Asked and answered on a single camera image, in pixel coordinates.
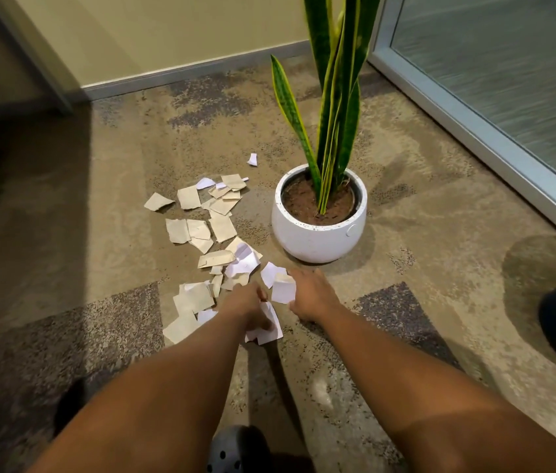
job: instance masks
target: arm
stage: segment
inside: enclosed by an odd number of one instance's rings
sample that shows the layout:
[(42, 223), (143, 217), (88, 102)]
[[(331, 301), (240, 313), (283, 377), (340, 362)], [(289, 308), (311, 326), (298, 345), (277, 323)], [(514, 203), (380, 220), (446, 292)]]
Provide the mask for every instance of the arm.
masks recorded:
[(226, 402), (245, 332), (272, 328), (256, 282), (184, 341), (132, 365), (68, 424), (30, 473), (196, 472)]
[(324, 329), (416, 471), (556, 472), (556, 438), (517, 408), (347, 310), (319, 269), (290, 275), (290, 309)]

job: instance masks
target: floor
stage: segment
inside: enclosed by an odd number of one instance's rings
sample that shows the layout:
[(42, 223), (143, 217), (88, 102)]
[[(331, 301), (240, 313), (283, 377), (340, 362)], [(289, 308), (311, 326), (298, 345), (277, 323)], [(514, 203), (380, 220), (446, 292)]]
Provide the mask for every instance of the floor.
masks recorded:
[(402, 12), (392, 47), (556, 170), (556, 0), (476, 1)]
[[(315, 132), (313, 63), (284, 66)], [(378, 73), (366, 67), (361, 84), (351, 168), (368, 222), (322, 269), (346, 305), (556, 435), (556, 355), (535, 316), (556, 287), (556, 229)], [(235, 227), (264, 261), (289, 266), (269, 212), (276, 182), (304, 157), (269, 64), (22, 120), (0, 138), (0, 472), (16, 472), (52, 438), (66, 389), (84, 379), (91, 395), (160, 350), (179, 283), (207, 278), (193, 246), (168, 240), (164, 218), (178, 208), (152, 213), (146, 199), (202, 176), (249, 176)], [(403, 470), (324, 336), (276, 310), (284, 338), (239, 349), (221, 425), (256, 424), (291, 470)]]

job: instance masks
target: right hand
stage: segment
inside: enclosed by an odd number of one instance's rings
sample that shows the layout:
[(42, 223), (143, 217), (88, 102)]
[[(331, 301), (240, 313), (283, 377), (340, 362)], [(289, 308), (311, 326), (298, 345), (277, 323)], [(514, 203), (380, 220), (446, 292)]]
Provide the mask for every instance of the right hand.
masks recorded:
[(319, 324), (324, 315), (342, 306), (320, 269), (289, 269), (288, 274), (296, 281), (296, 299), (289, 302), (289, 309), (301, 320)]

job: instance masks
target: glass door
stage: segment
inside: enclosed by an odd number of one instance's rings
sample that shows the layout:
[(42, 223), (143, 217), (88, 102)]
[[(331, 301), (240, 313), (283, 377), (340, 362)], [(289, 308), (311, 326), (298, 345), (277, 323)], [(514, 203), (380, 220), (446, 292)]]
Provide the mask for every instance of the glass door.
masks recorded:
[(556, 224), (556, 0), (385, 0), (377, 69)]

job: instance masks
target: left hand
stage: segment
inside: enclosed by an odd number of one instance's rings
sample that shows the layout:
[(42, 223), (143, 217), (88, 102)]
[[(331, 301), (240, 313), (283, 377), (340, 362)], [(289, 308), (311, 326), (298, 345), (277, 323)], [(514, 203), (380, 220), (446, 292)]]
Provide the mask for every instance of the left hand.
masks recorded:
[(235, 285), (232, 293), (226, 297), (219, 309), (222, 315), (240, 315), (245, 321), (245, 330), (262, 328), (272, 330), (274, 324), (260, 308), (261, 302), (267, 301), (266, 292), (257, 282), (250, 282), (246, 286)]

